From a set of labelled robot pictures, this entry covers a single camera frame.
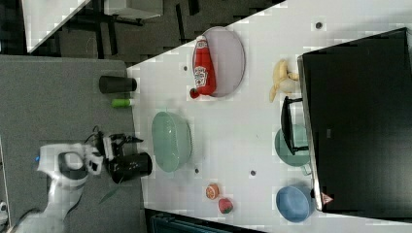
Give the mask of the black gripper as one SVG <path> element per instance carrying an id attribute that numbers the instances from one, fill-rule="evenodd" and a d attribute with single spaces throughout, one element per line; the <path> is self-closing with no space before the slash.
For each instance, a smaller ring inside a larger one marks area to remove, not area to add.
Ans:
<path id="1" fill-rule="evenodd" d="M 126 143 L 142 143 L 144 140 L 134 136 L 125 136 L 124 134 L 112 134 L 103 137 L 104 154 L 108 161 L 112 161 L 117 157 L 123 156 L 122 148 L 124 141 Z"/>

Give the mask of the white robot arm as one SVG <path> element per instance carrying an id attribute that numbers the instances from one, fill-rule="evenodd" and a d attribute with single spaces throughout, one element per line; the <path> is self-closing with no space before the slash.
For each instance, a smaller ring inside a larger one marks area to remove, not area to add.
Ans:
<path id="1" fill-rule="evenodd" d="M 107 171 L 114 183 L 124 183 L 145 170 L 136 155 L 121 156 L 110 137 L 90 143 L 48 144 L 40 147 L 39 172 L 51 180 L 42 211 L 23 214 L 7 233 L 64 233 L 64 220 L 78 205 L 89 176 Z"/>

